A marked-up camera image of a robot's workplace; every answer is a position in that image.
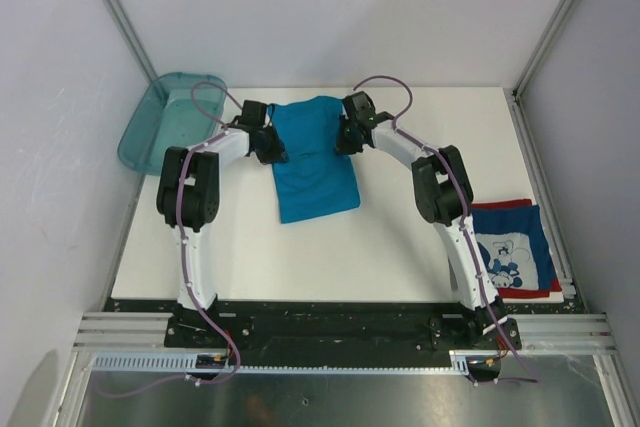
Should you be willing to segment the bright blue t-shirt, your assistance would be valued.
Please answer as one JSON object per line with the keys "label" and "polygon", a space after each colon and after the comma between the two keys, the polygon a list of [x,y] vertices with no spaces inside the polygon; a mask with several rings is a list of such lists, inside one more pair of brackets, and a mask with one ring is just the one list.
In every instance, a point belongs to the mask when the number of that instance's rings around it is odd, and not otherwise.
{"label": "bright blue t-shirt", "polygon": [[335,151],[343,105],[340,99],[274,104],[269,116],[288,160],[272,172],[280,222],[290,224],[356,209],[361,204],[348,156]]}

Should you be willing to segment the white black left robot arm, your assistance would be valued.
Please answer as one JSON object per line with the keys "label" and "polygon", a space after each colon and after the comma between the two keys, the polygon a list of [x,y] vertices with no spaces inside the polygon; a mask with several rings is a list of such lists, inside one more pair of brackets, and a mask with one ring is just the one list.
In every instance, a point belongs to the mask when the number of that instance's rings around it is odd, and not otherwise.
{"label": "white black left robot arm", "polygon": [[220,208],[223,170],[251,155],[263,165],[288,161],[272,120],[275,109],[273,104],[246,101],[241,114],[220,133],[165,153],[156,207],[180,249],[178,303],[185,309],[206,311],[217,299],[216,268],[207,243]]}

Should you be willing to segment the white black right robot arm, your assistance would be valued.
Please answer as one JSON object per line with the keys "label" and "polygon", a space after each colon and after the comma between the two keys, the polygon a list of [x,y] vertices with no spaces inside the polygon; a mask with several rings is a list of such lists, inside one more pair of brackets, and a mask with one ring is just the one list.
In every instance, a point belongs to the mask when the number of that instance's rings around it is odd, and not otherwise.
{"label": "white black right robot arm", "polygon": [[388,112],[378,112],[362,91],[342,99],[336,152],[361,153],[365,146],[389,154],[412,175],[420,216],[436,229],[447,254],[452,290],[466,309],[463,340],[484,348],[508,320],[497,288],[485,267],[471,213],[473,190],[457,147],[434,147],[397,125]]}

